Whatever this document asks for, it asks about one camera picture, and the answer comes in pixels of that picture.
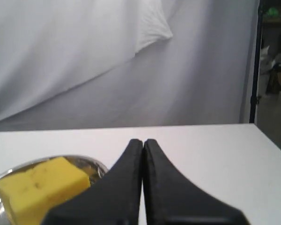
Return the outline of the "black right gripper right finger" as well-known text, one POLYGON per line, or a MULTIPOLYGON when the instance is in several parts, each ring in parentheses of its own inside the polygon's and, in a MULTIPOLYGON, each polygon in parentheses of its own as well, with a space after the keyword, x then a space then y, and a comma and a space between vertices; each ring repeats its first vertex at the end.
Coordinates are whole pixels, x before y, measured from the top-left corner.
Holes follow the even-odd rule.
POLYGON ((143 191, 149 225, 244 225, 242 211, 190 182, 167 158, 158 142, 143 148, 143 191))

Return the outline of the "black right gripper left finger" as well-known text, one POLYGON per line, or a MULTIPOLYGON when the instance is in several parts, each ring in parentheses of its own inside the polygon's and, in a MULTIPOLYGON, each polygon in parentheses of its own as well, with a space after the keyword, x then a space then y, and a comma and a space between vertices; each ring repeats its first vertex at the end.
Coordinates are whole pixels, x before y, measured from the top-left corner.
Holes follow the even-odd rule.
POLYGON ((143 143, 132 139, 114 166, 94 185, 49 210, 44 225, 136 225, 143 143))

